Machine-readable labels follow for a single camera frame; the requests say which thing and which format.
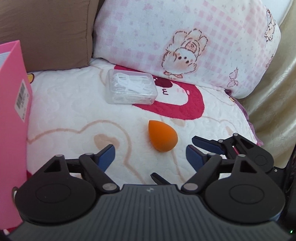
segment pillow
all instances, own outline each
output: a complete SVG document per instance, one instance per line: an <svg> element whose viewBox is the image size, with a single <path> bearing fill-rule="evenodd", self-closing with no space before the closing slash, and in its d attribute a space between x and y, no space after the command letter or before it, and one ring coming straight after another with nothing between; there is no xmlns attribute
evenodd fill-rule
<svg viewBox="0 0 296 241"><path fill-rule="evenodd" d="M260 0L105 0L93 56L243 98L268 68L280 36Z"/></svg>
<svg viewBox="0 0 296 241"><path fill-rule="evenodd" d="M28 72L89 65L99 0L1 0L0 44L20 40Z"/></svg>

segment beige fabric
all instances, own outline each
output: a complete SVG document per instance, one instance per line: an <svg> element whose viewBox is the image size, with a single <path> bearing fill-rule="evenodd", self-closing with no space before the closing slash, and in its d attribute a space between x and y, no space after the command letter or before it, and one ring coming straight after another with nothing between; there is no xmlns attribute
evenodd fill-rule
<svg viewBox="0 0 296 241"><path fill-rule="evenodd" d="M281 42L256 89L239 100L275 166L286 166L296 142L296 1L280 26Z"/></svg>
<svg viewBox="0 0 296 241"><path fill-rule="evenodd" d="M1 0L0 43L19 39L28 72L89 65L99 0Z"/></svg>

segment makeup sponge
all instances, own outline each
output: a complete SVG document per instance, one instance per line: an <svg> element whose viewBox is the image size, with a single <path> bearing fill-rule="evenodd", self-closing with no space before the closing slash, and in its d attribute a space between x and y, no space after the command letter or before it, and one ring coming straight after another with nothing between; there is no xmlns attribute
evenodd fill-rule
<svg viewBox="0 0 296 241"><path fill-rule="evenodd" d="M160 152L170 151L177 145L178 135L176 131L166 123L150 120L148 131L152 145Z"/></svg>

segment cartoon face print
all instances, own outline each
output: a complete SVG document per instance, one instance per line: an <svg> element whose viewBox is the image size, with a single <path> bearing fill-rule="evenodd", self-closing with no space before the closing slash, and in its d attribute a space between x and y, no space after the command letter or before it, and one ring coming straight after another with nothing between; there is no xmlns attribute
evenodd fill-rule
<svg viewBox="0 0 296 241"><path fill-rule="evenodd" d="M227 87L233 87L233 86L239 85L239 82L235 80L237 78L238 71L239 71L238 68L236 68L235 71L230 73L229 75L230 82L228 83Z"/></svg>
<svg viewBox="0 0 296 241"><path fill-rule="evenodd" d="M266 15L267 15L267 30L264 34L264 37L266 38L266 42L268 42L268 41L271 41L274 37L276 21L274 20L269 9L267 9Z"/></svg>
<svg viewBox="0 0 296 241"><path fill-rule="evenodd" d="M154 81L159 93L156 101L180 106L188 102L188 93L179 85L158 77Z"/></svg>
<svg viewBox="0 0 296 241"><path fill-rule="evenodd" d="M207 37L196 28L188 33L176 32L163 56L161 66L164 74L183 78L183 74L195 71L197 58L204 51L207 41Z"/></svg>
<svg viewBox="0 0 296 241"><path fill-rule="evenodd" d="M271 56L271 59L269 60L269 62L265 65L265 69L267 70L268 67L270 66L272 60L274 59L274 55Z"/></svg>
<svg viewBox="0 0 296 241"><path fill-rule="evenodd" d="M135 71L119 65L114 69ZM158 96L152 105L134 105L158 115L181 120L200 118L205 110L202 94L195 85L154 76Z"/></svg>

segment white plush blanket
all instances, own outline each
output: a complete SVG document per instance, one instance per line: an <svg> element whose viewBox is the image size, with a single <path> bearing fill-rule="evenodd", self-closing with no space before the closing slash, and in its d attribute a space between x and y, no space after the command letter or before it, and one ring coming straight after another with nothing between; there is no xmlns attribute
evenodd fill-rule
<svg viewBox="0 0 296 241"><path fill-rule="evenodd" d="M152 184L152 172L182 185L195 173L185 155L193 136L217 140L237 132L256 143L242 111L223 90L155 78L159 96L152 106L108 104L105 78L111 68L113 64L93 59L83 69L35 73L28 131L30 173L56 154L78 158L112 143L116 158L106 173L119 186ZM176 130L173 150L160 153L153 148L149 120Z"/></svg>

